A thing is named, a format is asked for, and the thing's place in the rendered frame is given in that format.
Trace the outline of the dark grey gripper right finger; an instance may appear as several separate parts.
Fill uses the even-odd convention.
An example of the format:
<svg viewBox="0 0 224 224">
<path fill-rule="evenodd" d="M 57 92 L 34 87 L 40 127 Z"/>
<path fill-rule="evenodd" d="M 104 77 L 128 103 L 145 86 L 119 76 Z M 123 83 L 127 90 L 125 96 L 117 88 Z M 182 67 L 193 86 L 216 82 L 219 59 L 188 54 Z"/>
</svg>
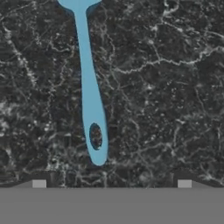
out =
<svg viewBox="0 0 224 224">
<path fill-rule="evenodd" d="M 177 188 L 217 187 L 213 180 L 203 180 L 189 171 L 175 171 L 173 174 L 173 186 Z"/>
</svg>

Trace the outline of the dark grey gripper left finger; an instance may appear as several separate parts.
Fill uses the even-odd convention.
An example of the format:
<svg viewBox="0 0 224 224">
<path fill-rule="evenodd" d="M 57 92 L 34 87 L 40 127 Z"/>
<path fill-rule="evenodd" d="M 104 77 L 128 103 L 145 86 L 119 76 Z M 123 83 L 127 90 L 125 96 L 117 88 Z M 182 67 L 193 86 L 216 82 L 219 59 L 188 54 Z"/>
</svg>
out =
<svg viewBox="0 0 224 224">
<path fill-rule="evenodd" d="M 32 174 L 15 183 L 9 183 L 8 187 L 47 188 L 52 186 L 52 177 L 49 172 Z"/>
</svg>

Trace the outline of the light blue spatula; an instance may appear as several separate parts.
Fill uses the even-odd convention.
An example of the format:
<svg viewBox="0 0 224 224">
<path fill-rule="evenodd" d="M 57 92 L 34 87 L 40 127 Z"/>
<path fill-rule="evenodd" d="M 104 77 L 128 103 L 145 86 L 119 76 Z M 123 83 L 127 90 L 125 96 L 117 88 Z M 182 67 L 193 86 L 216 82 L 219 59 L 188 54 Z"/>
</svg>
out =
<svg viewBox="0 0 224 224">
<path fill-rule="evenodd" d="M 80 51 L 82 121 L 89 156 L 92 163 L 98 166 L 104 165 L 107 160 L 109 140 L 106 116 L 92 58 L 87 11 L 101 1 L 58 0 L 62 7 L 74 14 Z M 102 139 L 101 146 L 97 150 L 92 145 L 90 137 L 90 130 L 94 124 L 99 126 Z"/>
</svg>

